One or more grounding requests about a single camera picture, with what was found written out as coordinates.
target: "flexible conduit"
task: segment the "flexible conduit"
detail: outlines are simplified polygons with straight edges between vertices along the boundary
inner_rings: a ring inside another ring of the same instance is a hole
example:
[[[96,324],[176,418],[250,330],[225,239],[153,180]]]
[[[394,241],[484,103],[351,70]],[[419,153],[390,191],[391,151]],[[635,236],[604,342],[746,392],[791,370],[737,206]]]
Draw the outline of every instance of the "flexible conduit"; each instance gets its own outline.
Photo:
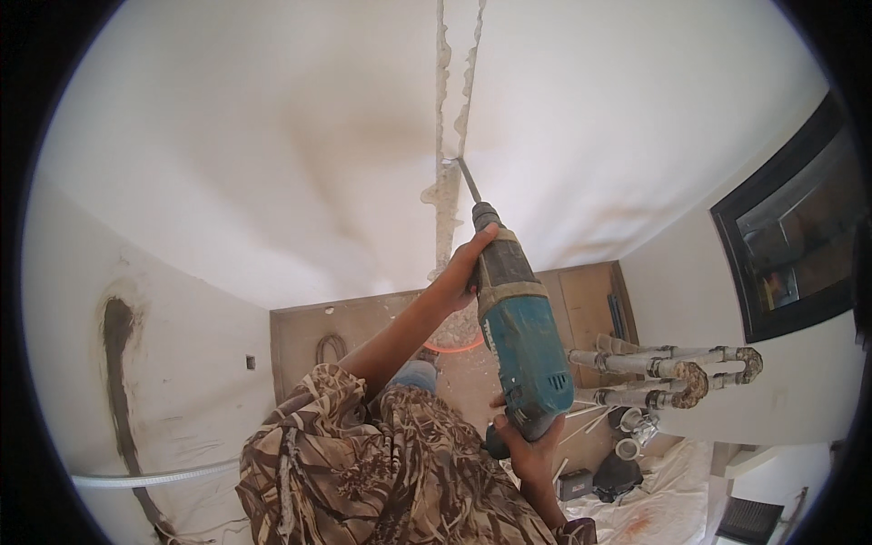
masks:
[[[118,477],[109,475],[70,475],[72,484],[83,488],[139,488],[153,487],[155,485],[164,485],[168,482],[176,482],[177,480],[193,479],[194,477],[202,477],[203,475],[211,475],[213,473],[224,473],[225,471],[238,470],[239,459],[225,460],[216,462],[206,466],[193,467],[183,471],[173,471],[168,473],[152,473],[150,475],[142,475],[140,477]]]

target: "dark wall stain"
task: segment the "dark wall stain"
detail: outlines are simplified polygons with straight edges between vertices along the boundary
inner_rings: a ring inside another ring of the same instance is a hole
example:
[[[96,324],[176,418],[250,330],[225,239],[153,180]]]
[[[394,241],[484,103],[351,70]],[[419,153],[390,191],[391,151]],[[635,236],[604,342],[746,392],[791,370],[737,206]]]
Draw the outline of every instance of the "dark wall stain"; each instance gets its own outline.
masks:
[[[130,409],[127,404],[127,394],[124,391],[123,355],[127,342],[133,334],[136,320],[133,311],[123,300],[111,297],[106,302],[103,316],[103,345],[106,348],[106,370],[108,377],[109,406],[112,419],[115,421],[115,437],[118,441],[118,452],[127,466],[127,471],[134,477],[142,475],[140,461],[136,457],[136,444],[133,442],[133,431],[130,427]],[[160,512],[148,490],[140,487],[133,489],[133,495],[140,502],[148,521],[154,526],[161,543],[169,543],[169,538],[175,535],[175,529]]]

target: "hand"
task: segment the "hand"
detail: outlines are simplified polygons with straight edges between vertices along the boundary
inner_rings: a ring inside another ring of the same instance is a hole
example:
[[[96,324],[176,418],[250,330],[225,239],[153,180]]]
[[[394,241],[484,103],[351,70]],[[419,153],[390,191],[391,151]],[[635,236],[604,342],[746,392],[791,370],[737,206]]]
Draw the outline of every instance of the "hand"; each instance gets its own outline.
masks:
[[[521,432],[509,424],[505,414],[498,414],[494,417],[494,427],[511,453],[512,471],[518,479],[521,479],[521,482],[527,482],[538,488],[545,487],[553,494],[551,466],[554,462],[557,442],[563,432],[565,419],[565,414],[559,415],[544,435],[538,440],[528,443]]]
[[[499,230],[496,223],[490,223],[476,233],[471,241],[460,245],[445,270],[431,284],[429,289],[439,293],[448,314],[465,309],[475,298],[476,287],[473,286],[472,291],[467,291],[467,282],[473,275],[481,251],[496,237]]]

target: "teal power drill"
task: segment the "teal power drill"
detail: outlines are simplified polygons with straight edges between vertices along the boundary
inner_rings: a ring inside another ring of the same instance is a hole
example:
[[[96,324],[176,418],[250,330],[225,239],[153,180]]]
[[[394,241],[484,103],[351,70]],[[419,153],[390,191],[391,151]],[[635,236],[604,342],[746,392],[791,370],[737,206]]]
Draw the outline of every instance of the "teal power drill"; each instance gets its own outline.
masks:
[[[524,439],[535,441],[572,405],[575,393],[566,352],[548,292],[533,275],[521,244],[494,207],[481,200],[463,158],[456,161],[475,200],[475,232],[491,222],[500,226],[481,252],[469,286],[476,286],[481,332],[500,367],[506,417]],[[509,457],[493,424],[487,427],[485,448],[497,460]]]

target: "drill bit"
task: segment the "drill bit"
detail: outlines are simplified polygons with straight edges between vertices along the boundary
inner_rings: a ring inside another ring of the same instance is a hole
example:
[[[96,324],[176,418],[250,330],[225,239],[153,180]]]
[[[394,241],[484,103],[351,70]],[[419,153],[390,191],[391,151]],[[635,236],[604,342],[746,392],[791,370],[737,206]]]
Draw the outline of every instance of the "drill bit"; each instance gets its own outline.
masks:
[[[447,165],[456,162],[458,165],[460,165],[460,171],[463,173],[463,178],[467,181],[469,193],[473,194],[473,201],[475,201],[476,204],[481,202],[479,189],[475,186],[473,176],[469,173],[469,169],[467,168],[467,162],[464,161],[462,157],[456,157],[454,159],[443,159],[442,162]]]

